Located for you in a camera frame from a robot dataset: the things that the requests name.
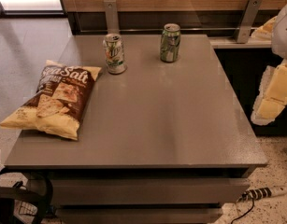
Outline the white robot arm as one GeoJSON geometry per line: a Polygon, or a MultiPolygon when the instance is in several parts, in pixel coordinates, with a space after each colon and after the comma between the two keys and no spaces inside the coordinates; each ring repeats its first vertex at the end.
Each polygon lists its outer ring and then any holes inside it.
{"type": "Polygon", "coordinates": [[[277,67],[266,67],[252,108],[251,122],[267,125],[287,106],[287,5],[260,30],[271,31],[272,52],[282,58],[277,67]]]}

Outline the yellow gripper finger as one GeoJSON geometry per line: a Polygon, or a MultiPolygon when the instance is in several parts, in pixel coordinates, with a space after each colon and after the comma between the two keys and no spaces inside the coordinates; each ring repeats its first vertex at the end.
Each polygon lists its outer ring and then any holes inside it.
{"type": "Polygon", "coordinates": [[[255,29],[251,34],[251,38],[270,40],[272,37],[272,31],[273,31],[276,18],[277,17],[271,18],[266,23],[264,23],[262,26],[255,29]]]}
{"type": "Polygon", "coordinates": [[[284,59],[277,67],[266,67],[252,108],[251,122],[267,125],[273,122],[286,106],[287,60],[284,59]]]}

